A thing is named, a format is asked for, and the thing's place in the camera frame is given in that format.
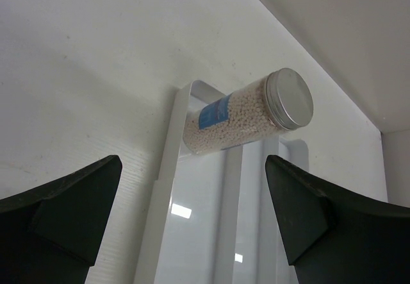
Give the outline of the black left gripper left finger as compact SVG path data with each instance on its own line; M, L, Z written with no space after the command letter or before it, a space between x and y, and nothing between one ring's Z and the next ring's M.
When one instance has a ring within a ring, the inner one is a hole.
M1 200L1 283L84 283L117 193L122 162L109 155Z

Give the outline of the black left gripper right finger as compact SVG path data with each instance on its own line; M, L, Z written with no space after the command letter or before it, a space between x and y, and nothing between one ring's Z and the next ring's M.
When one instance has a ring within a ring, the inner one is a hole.
M277 155L267 183L299 283L408 283L409 209L316 177Z

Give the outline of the clear jar silver lid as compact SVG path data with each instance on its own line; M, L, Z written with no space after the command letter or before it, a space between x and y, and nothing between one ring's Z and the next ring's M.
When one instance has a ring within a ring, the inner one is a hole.
M282 68L188 114L183 142L193 153L212 153L303 128L313 112L307 83Z

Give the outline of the white three-compartment tray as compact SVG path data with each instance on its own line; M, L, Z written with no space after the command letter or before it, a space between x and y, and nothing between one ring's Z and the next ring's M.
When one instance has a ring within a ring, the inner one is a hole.
M192 154L182 139L186 116L221 97L200 80L175 96L135 283L297 282L275 218L265 161L279 155L308 170L308 146L271 137Z

